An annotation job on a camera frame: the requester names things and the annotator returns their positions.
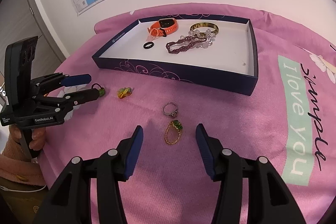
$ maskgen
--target pink blanket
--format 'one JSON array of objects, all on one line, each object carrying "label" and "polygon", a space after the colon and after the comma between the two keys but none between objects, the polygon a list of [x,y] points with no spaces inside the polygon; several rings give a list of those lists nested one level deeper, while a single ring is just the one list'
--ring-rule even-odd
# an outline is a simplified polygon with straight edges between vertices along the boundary
[{"label": "pink blanket", "polygon": [[[252,96],[99,69],[93,62],[91,56],[134,20],[169,14],[251,19],[259,61],[259,80]],[[128,223],[211,223],[219,183],[207,176],[196,144],[195,129],[203,123],[210,136],[241,157],[268,157],[288,184],[307,223],[318,222],[336,195],[336,51],[328,41],[265,11],[192,3],[118,15],[97,23],[95,31],[96,35],[57,71],[89,73],[92,83],[103,85],[107,92],[69,113],[63,125],[47,129],[39,163],[49,187],[72,157],[99,157],[130,137],[139,124],[144,142],[138,163],[129,181],[120,183]],[[134,93],[118,99],[117,90],[128,86],[135,88]],[[69,92],[63,89],[51,95]],[[184,132],[179,143],[168,146],[164,131],[170,120],[162,114],[162,106],[171,101],[179,106]],[[95,182],[93,186],[92,219],[98,223]],[[246,222],[246,196],[242,223]]]}]

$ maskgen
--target orange watch strap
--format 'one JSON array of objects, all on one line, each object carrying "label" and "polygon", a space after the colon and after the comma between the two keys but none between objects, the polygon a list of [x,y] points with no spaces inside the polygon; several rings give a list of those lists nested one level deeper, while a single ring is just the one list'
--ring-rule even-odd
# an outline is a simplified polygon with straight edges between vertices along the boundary
[{"label": "orange watch strap", "polygon": [[166,37],[168,34],[175,32],[178,29],[177,21],[174,19],[174,25],[168,28],[161,28],[160,22],[155,22],[150,28],[147,28],[150,35],[154,37]]}]

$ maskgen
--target human hand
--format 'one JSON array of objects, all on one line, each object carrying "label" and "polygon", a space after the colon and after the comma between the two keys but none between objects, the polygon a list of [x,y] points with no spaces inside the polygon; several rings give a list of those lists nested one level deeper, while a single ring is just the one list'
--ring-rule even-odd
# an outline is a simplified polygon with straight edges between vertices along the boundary
[{"label": "human hand", "polygon": [[[20,142],[21,139],[21,131],[15,124],[11,124],[9,126],[9,133],[12,137],[12,139],[15,142]],[[36,128],[33,129],[33,133],[31,135],[31,138],[33,139],[30,144],[29,148],[33,149],[35,151],[41,150],[45,144],[46,141],[46,131],[45,127],[44,128]]]}]

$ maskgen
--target gold chain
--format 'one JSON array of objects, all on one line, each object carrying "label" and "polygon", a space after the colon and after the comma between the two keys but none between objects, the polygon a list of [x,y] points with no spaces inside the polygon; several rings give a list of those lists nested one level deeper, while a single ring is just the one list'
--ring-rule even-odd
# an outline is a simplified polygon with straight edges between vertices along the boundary
[{"label": "gold chain", "polygon": [[169,125],[168,125],[168,127],[167,127],[167,129],[166,129],[166,133],[165,133],[165,141],[166,141],[166,143],[169,144],[169,145],[176,144],[176,143],[180,140],[181,135],[182,135],[182,130],[178,130],[177,128],[175,128],[175,127],[173,126],[173,127],[177,130],[177,132],[178,132],[178,138],[177,138],[175,141],[173,141],[173,142],[169,142],[169,141],[167,140],[167,134],[168,134],[168,131],[169,131],[169,129],[170,129],[170,127],[171,127],[172,125],[173,125],[173,121],[171,121],[171,122],[169,123]]}]

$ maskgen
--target green bead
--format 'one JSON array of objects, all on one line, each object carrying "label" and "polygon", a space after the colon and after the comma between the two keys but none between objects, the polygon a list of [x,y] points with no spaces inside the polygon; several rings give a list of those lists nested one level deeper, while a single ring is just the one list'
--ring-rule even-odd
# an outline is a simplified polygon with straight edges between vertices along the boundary
[{"label": "green bead", "polygon": [[173,120],[173,126],[174,126],[177,130],[182,130],[182,129],[183,129],[182,123],[180,123],[179,120]]},{"label": "green bead", "polygon": [[99,97],[102,97],[104,95],[105,95],[105,89],[104,88],[99,89]]}]

